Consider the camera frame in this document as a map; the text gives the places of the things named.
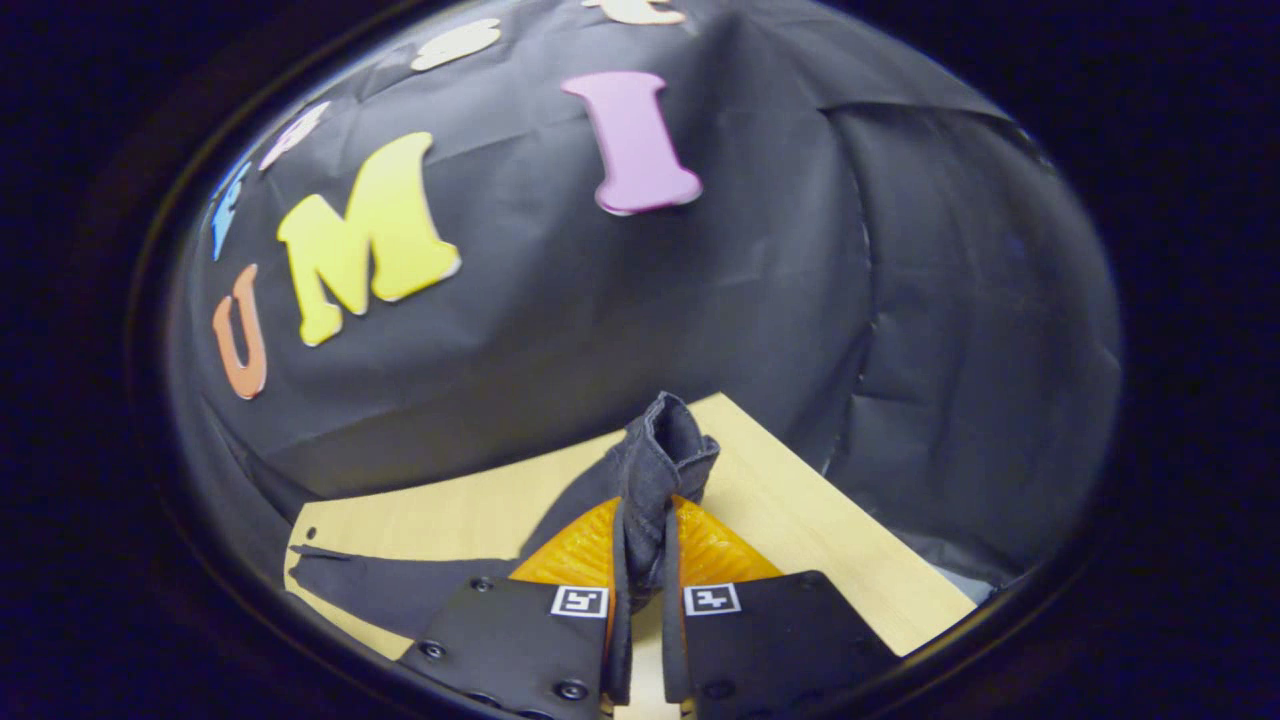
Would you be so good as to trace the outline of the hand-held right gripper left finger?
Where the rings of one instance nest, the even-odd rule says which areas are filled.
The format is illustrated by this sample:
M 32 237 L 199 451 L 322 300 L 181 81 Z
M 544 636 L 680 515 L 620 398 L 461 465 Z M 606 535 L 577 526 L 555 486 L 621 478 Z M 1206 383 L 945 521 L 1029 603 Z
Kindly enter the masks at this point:
M 604 719 L 631 700 L 621 501 L 556 533 L 506 577 L 475 575 L 399 664 L 521 717 Z

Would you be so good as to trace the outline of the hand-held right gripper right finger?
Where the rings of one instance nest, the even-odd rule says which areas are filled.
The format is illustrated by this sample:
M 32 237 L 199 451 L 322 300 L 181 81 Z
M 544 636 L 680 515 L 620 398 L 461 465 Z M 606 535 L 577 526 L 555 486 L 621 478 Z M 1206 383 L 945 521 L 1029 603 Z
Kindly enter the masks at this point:
M 899 656 L 818 570 L 785 573 L 698 503 L 666 515 L 666 700 L 696 719 L 799 719 Z

